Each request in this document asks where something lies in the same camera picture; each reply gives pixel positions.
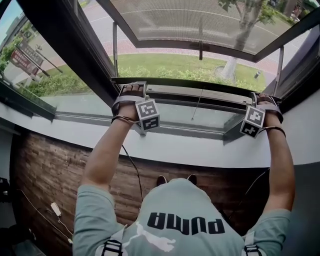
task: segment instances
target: tree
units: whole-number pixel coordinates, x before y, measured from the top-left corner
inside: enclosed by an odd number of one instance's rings
[[[234,49],[242,51],[255,24],[274,24],[273,16],[276,11],[268,5],[268,0],[245,0],[243,10],[239,7],[237,0],[218,0],[219,5],[228,12],[234,5],[239,12],[239,34],[235,39]],[[223,79],[231,79],[237,64],[237,58],[231,57],[225,65],[220,76]]]
[[[24,33],[26,31],[28,31],[29,29],[31,29],[31,26],[32,26],[31,22],[29,20],[27,20],[26,23],[21,28],[21,31]]]
[[[5,69],[9,64],[10,58],[17,45],[22,41],[22,37],[15,37],[11,43],[3,47],[0,56],[0,75],[4,81],[12,85],[11,81],[5,76]]]

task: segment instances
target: harness strap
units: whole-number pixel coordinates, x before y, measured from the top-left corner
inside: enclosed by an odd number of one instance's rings
[[[241,256],[266,256],[266,253],[261,250],[255,243],[255,232],[245,235],[244,248]]]
[[[114,233],[104,244],[100,245],[95,250],[94,256],[122,256],[122,239],[126,227],[127,225]]]

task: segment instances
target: signboard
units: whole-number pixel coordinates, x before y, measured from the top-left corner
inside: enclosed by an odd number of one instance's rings
[[[28,75],[36,75],[38,68],[33,64],[19,49],[15,49],[11,55],[10,61],[16,67],[22,69]]]
[[[40,57],[40,55],[31,48],[31,46],[28,44],[28,42],[23,39],[19,45],[18,48],[24,53],[26,54],[31,60],[33,60],[39,67],[41,67],[42,62],[44,62],[44,60]]]

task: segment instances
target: apriltag cube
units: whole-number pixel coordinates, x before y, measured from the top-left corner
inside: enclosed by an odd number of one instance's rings
[[[141,130],[148,131],[160,126],[160,114],[154,99],[135,103]]]
[[[248,106],[245,118],[242,121],[240,133],[256,138],[263,128],[265,115],[265,110]]]

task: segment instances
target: wrist strap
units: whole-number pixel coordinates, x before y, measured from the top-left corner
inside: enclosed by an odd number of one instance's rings
[[[282,132],[284,134],[284,137],[287,137],[285,131],[282,128],[278,127],[278,126],[264,127],[264,128],[261,129],[261,131],[259,133],[261,133],[264,130],[272,130],[272,129],[279,130],[280,132]]]
[[[136,123],[139,122],[139,121],[133,121],[131,118],[126,117],[126,116],[116,115],[114,118],[111,119],[111,124],[112,124],[112,123],[114,122],[114,120],[116,120],[116,119],[121,119],[121,120],[126,121],[126,122],[128,122],[128,123],[130,123],[130,124],[136,124]]]

